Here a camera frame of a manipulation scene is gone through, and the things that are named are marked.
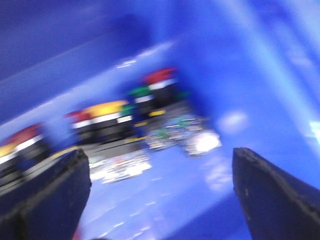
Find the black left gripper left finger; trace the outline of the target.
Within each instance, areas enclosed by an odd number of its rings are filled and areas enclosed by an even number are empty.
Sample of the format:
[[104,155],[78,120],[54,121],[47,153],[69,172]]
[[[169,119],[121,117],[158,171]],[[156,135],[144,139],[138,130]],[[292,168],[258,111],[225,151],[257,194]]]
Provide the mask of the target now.
[[82,149],[46,159],[0,189],[2,240],[71,240],[91,191]]

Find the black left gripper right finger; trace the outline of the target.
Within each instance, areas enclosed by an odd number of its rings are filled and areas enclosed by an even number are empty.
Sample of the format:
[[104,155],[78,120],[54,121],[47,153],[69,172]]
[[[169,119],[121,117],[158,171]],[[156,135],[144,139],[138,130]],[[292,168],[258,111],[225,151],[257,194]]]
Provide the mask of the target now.
[[318,240],[320,191],[253,150],[233,149],[235,194],[254,240]]

